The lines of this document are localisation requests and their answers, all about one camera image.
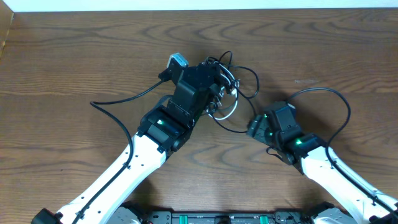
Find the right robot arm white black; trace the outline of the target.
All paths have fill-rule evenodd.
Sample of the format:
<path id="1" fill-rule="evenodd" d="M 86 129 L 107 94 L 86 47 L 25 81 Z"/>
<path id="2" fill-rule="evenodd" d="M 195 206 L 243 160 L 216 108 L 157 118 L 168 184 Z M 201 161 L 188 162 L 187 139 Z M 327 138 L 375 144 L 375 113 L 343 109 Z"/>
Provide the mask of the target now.
<path id="1" fill-rule="evenodd" d="M 347 166 L 295 119 L 295 107 L 278 101 L 248 124 L 248 136 L 276 151 L 275 156 L 321 185 L 347 211 L 323 208 L 313 223 L 397 223 L 397 199 L 384 194 Z"/>

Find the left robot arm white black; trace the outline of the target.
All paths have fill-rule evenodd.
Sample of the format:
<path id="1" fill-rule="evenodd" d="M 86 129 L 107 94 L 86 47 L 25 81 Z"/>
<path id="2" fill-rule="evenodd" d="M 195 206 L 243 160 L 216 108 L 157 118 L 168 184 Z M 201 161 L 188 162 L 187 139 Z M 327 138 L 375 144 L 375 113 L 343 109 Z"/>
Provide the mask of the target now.
<path id="1" fill-rule="evenodd" d="M 176 89 L 167 106 L 161 103 L 142 119 L 121 155 L 81 195 L 57 212 L 42 209 L 32 223 L 106 223 L 133 190 L 178 151 L 205 108 L 225 85 L 220 66 L 194 67 L 173 62 L 159 77 Z"/>

